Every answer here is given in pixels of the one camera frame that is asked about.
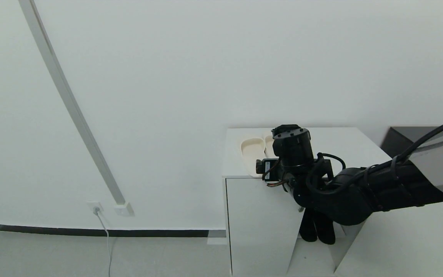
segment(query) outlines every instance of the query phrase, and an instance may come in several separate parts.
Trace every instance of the white cabinet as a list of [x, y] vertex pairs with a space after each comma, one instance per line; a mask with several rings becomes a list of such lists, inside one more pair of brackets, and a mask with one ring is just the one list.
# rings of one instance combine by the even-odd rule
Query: white cabinet
[[[337, 155], [347, 167], [390, 159], [356, 128], [309, 131], [314, 154]], [[223, 191], [233, 276], [443, 276], [443, 203], [375, 213], [364, 224], [344, 226], [346, 236], [334, 245], [300, 239], [303, 213], [291, 195], [252, 179], [241, 161], [241, 140], [268, 133], [235, 128], [226, 134]]]

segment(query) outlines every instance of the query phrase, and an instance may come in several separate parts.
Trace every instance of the white slipper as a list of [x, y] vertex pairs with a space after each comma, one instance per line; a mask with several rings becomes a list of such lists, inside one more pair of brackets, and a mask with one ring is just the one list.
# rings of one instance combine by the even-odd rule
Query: white slipper
[[266, 159], [264, 155], [264, 149], [266, 144], [264, 140], [260, 137], [253, 137], [244, 140], [240, 144], [240, 153], [242, 155], [242, 160], [246, 166], [247, 172], [251, 177], [260, 178], [262, 174], [257, 174], [255, 172], [255, 161]]
[[278, 159], [278, 157], [275, 155], [275, 152], [273, 151], [273, 142], [275, 140], [273, 140], [273, 136], [272, 135], [266, 135], [266, 137], [264, 137], [264, 142], [266, 144], [266, 149], [265, 149], [265, 153], [266, 153], [266, 157], [270, 158], [270, 159]]

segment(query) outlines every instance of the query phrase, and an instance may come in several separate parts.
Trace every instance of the baseboard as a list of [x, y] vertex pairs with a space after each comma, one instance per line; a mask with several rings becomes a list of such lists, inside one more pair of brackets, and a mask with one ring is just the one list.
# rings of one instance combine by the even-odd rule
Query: baseboard
[[[0, 231], [43, 234], [78, 235], [86, 237], [105, 237], [102, 229], [41, 228], [26, 226], [0, 225]], [[111, 237], [159, 237], [159, 238], [207, 238], [208, 230], [109, 230]]]

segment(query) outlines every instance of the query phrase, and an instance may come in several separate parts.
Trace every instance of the white cable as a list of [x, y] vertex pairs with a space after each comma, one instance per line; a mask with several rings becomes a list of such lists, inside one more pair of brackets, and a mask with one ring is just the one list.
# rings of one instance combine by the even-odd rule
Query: white cable
[[100, 220], [100, 224], [102, 224], [102, 227], [105, 230], [105, 233], [107, 233], [107, 254], [109, 254], [109, 277], [110, 277], [110, 265], [112, 264], [112, 255], [110, 254], [110, 248], [109, 248], [109, 231], [107, 231], [107, 228], [103, 224], [102, 219], [98, 215], [98, 211], [94, 211], [93, 213], [98, 217], [98, 219]]

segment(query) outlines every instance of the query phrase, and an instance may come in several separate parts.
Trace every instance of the gray floor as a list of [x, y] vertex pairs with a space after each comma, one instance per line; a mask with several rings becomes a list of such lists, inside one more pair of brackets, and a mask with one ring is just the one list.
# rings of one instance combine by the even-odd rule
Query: gray floor
[[[111, 238], [111, 277], [228, 277], [227, 245], [204, 238]], [[107, 277], [105, 238], [0, 232], [0, 277]]]

